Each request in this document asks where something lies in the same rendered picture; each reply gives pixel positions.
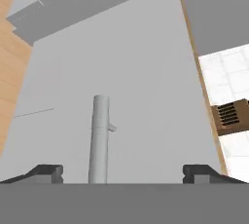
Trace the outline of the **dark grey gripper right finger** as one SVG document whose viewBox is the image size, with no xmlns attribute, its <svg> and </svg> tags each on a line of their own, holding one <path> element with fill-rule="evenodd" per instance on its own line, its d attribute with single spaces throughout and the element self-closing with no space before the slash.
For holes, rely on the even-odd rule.
<svg viewBox="0 0 249 224">
<path fill-rule="evenodd" d="M 209 165 L 183 165 L 184 184 L 244 184 L 244 181 L 222 175 Z"/>
</svg>

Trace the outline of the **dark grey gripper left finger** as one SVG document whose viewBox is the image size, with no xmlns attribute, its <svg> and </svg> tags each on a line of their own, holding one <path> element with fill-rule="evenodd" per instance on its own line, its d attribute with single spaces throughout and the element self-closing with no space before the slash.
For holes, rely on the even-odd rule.
<svg viewBox="0 0 249 224">
<path fill-rule="evenodd" d="M 0 184 L 62 184 L 63 165 L 38 165 L 26 174 L 12 177 Z"/>
</svg>

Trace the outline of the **light grey drawer front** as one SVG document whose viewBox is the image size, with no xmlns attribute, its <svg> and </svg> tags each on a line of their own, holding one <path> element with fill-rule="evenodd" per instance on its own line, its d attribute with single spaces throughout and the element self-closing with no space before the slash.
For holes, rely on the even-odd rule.
<svg viewBox="0 0 249 224">
<path fill-rule="evenodd" d="M 37 41 L 0 157 L 0 181 L 39 164 L 89 173 L 93 98 L 110 98 L 108 180 L 179 183 L 220 163 L 180 0 L 129 0 Z"/>
</svg>

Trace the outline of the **grey counter block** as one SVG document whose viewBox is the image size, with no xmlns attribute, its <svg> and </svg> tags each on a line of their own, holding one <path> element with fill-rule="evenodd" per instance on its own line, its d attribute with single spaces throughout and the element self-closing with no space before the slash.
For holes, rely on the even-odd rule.
<svg viewBox="0 0 249 224">
<path fill-rule="evenodd" d="M 249 44 L 249 0 L 184 0 L 200 56 Z"/>
</svg>

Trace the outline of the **brown box with black slots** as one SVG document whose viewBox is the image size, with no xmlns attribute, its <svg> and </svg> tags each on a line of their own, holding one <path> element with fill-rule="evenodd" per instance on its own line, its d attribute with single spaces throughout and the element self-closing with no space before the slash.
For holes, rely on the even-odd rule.
<svg viewBox="0 0 249 224">
<path fill-rule="evenodd" d="M 249 131 L 249 100 L 243 98 L 234 102 L 211 107 L 219 136 Z"/>
</svg>

